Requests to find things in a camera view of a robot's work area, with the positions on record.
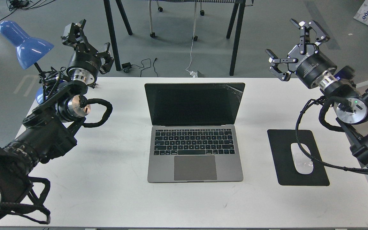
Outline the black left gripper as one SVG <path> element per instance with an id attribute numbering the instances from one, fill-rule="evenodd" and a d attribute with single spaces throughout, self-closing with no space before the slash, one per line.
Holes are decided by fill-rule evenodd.
<path id="1" fill-rule="evenodd" d="M 81 81 L 85 84 L 95 84 L 98 76 L 98 71 L 101 74 L 110 72 L 114 64 L 114 58 L 109 52 L 111 44 L 104 44 L 104 51 L 92 54 L 86 51 L 86 37 L 83 28 L 86 24 L 86 19 L 78 23 L 70 23 L 65 27 L 62 39 L 62 44 L 73 47 L 74 53 L 66 70 L 67 75 L 71 80 Z"/>

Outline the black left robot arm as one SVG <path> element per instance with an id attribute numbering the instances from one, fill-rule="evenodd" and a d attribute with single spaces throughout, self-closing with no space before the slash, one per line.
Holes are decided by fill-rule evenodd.
<path id="1" fill-rule="evenodd" d="M 61 37 L 63 45 L 74 50 L 69 66 L 42 71 L 37 61 L 53 44 L 29 36 L 16 22 L 0 23 L 0 33 L 16 47 L 21 67 L 34 65 L 42 84 L 38 106 L 22 121 L 25 131 L 0 147 L 0 219 L 6 215 L 26 218 L 28 213 L 40 211 L 46 220 L 39 223 L 49 224 L 50 211 L 44 202 L 50 181 L 29 173 L 38 163 L 64 156 L 76 146 L 74 136 L 80 127 L 99 127 L 112 113 L 110 102 L 85 97 L 88 87 L 95 87 L 98 73 L 108 73 L 114 62 L 109 43 L 102 52 L 88 43 L 85 24 L 83 19 L 67 25 Z"/>

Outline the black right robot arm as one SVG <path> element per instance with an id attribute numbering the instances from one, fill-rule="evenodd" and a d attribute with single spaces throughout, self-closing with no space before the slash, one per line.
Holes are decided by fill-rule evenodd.
<path id="1" fill-rule="evenodd" d="M 351 171 L 368 174 L 368 134 L 363 136 L 353 128 L 354 124 L 368 122 L 368 89 L 361 95 L 353 82 L 354 69 L 345 66 L 337 72 L 336 65 L 319 50 L 330 37 L 316 21 L 290 21 L 300 31 L 299 43 L 285 58 L 266 49 L 270 72 L 282 81 L 295 74 L 307 88 L 320 88 L 325 99 L 319 113 L 321 125 L 347 134 L 353 142 L 352 155 L 366 167 Z"/>

